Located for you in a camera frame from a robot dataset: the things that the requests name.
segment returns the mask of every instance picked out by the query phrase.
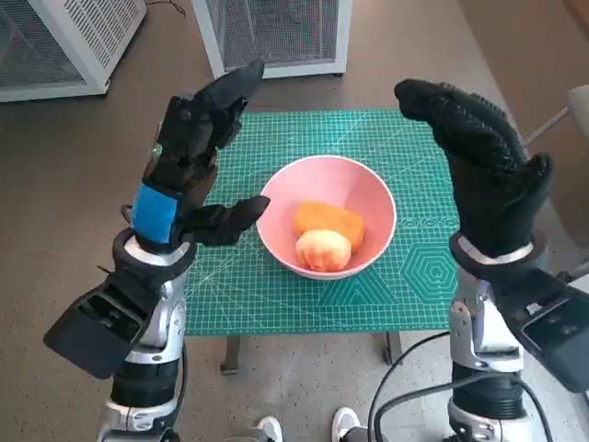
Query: hexagon pattern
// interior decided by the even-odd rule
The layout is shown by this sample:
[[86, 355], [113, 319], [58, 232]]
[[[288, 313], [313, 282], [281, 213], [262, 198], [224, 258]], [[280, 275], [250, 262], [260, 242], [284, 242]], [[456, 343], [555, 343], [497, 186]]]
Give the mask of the hexagon pattern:
[[401, 275], [424, 303], [444, 301], [456, 292], [456, 265], [446, 244], [414, 244]]

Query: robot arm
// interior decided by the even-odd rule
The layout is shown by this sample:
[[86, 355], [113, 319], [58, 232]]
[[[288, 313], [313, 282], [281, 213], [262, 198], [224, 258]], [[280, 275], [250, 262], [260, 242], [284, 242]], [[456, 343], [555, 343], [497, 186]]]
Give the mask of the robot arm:
[[[449, 315], [453, 380], [481, 371], [519, 375], [528, 350], [568, 390], [589, 388], [589, 297], [541, 269], [546, 241], [533, 229], [547, 200], [550, 158], [527, 159], [505, 114], [445, 84], [395, 88], [405, 117], [427, 122], [444, 150], [460, 230], [450, 250], [460, 284]], [[529, 416], [513, 378], [454, 389], [452, 440], [527, 441]]]
[[[179, 440], [173, 426], [186, 380], [186, 283], [197, 243], [235, 245], [270, 200], [203, 205], [217, 150], [261, 83], [263, 62], [221, 77], [192, 97], [173, 97], [145, 169], [131, 228], [113, 241], [115, 270], [78, 298], [44, 342], [96, 378], [113, 377], [98, 441]], [[176, 394], [180, 359], [183, 387]]]

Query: mesh panel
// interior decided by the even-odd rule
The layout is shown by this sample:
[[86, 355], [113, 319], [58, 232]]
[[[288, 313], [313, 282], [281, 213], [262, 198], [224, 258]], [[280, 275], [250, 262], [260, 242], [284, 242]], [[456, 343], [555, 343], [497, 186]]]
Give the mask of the mesh panel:
[[67, 0], [65, 8], [102, 67], [139, 13], [138, 0]]
[[0, 87], [83, 82], [27, 0], [0, 2]]
[[335, 60], [339, 0], [207, 0], [225, 70]]

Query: table leg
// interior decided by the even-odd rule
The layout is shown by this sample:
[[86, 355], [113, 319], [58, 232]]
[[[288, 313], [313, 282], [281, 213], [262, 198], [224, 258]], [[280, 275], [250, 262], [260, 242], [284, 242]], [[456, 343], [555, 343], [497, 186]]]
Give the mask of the table leg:
[[398, 331], [387, 331], [385, 347], [383, 348], [383, 359], [385, 364], [392, 366], [393, 363], [403, 354], [401, 347], [401, 335]]
[[241, 335], [231, 335], [226, 338], [225, 361], [221, 363], [223, 376], [236, 375], [239, 371], [239, 352], [241, 350]]

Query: bread roll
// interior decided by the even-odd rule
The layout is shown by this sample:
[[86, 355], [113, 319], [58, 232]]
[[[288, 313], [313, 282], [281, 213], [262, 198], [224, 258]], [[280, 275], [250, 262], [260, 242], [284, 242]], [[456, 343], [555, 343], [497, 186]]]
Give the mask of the bread roll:
[[338, 272], [352, 256], [352, 244], [333, 230], [308, 230], [296, 242], [296, 258], [315, 272]]

